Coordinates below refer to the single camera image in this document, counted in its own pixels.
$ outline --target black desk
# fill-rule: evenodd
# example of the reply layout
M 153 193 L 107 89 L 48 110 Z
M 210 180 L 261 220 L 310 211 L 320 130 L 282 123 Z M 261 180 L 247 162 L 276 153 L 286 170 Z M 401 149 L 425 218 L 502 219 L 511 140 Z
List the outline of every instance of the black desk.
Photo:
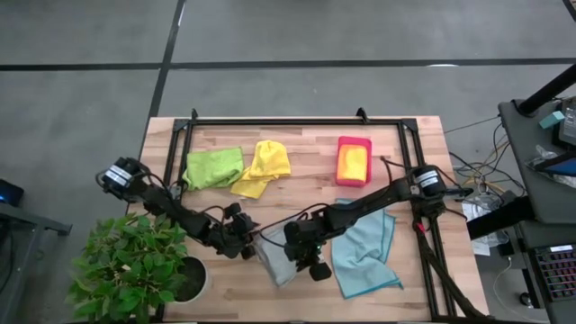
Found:
M 526 161 L 536 156 L 536 145 L 563 153 L 552 144 L 553 131 L 542 130 L 538 125 L 554 111 L 555 104 L 545 104 L 534 118 L 520 115 L 513 103 L 501 103 L 498 108 L 528 197 L 518 198 L 484 217 L 470 221 L 468 230 L 471 238 L 477 239 L 495 230 L 514 226 L 515 233 L 511 239 L 517 239 L 515 252 L 522 254 L 526 285 L 532 299 L 546 308 L 553 324 L 573 323 L 576 301 L 548 302 L 540 293 L 542 288 L 530 289 L 544 287 L 544 283 L 536 278 L 536 262 L 528 251 L 531 248 L 576 243 L 576 189 L 557 184 L 525 165 Z

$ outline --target potted plant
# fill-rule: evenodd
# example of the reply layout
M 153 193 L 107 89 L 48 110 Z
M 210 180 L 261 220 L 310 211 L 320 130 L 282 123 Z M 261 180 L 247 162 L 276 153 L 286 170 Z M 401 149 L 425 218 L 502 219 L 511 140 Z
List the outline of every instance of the potted plant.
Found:
M 165 215 L 152 223 L 135 213 L 98 221 L 73 261 L 78 271 L 67 300 L 76 305 L 75 317 L 107 323 L 135 316 L 148 323 L 150 308 L 200 294 L 206 269 L 186 256 L 186 234 L 171 223 Z

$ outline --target gray cloth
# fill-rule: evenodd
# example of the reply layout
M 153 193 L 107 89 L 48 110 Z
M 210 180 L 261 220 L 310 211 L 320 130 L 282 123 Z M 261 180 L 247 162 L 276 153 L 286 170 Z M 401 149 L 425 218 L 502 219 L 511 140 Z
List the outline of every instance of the gray cloth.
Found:
M 266 229 L 262 234 L 267 239 L 284 245 L 286 244 L 284 225 L 285 222 L 278 224 L 276 227 Z M 283 248 L 267 242 L 260 235 L 255 237 L 253 245 L 256 255 L 277 287 L 288 284 L 296 276 L 296 262 L 288 260 Z

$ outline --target wooden table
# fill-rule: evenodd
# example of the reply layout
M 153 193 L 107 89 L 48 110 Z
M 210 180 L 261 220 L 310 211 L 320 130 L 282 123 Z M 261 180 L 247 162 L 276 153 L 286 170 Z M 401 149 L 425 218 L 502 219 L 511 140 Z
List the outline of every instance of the wooden table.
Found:
M 426 162 L 454 176 L 439 117 L 414 118 L 418 119 Z M 148 126 L 141 161 L 157 175 L 164 174 L 173 120 L 152 118 Z M 337 142 L 343 135 L 369 138 L 373 142 L 373 180 L 365 188 L 335 185 Z M 292 165 L 291 176 L 269 183 L 259 200 L 243 199 L 231 194 L 229 188 L 223 188 L 186 193 L 182 204 L 201 210 L 211 205 L 226 206 L 240 202 L 254 221 L 266 225 L 313 203 L 333 203 L 336 198 L 358 198 L 369 194 L 390 181 L 379 156 L 402 162 L 398 131 L 392 126 L 196 126 L 191 151 L 242 147 L 245 165 L 248 166 L 260 140 L 277 140 L 286 146 Z M 183 140 L 178 143 L 173 180 L 176 179 Z M 412 161 L 415 161 L 413 152 L 411 154 Z M 393 166 L 392 177 L 402 176 L 403 169 Z M 448 205 L 460 210 L 455 202 Z M 308 271 L 299 273 L 291 283 L 278 289 L 256 257 L 248 261 L 240 257 L 230 260 L 187 238 L 189 254 L 199 257 L 209 268 L 211 289 L 198 301 L 168 304 L 165 320 L 429 320 L 419 250 L 411 228 L 410 205 L 407 202 L 396 203 L 388 212 L 396 217 L 388 266 L 401 279 L 404 290 L 384 288 L 345 301 L 335 276 L 316 283 Z M 464 220 L 446 213 L 438 222 L 450 275 L 472 304 L 487 314 L 488 307 Z M 328 261 L 331 260 L 330 243 L 323 248 L 323 253 Z M 440 312 L 446 314 L 439 279 L 436 276 L 434 279 Z

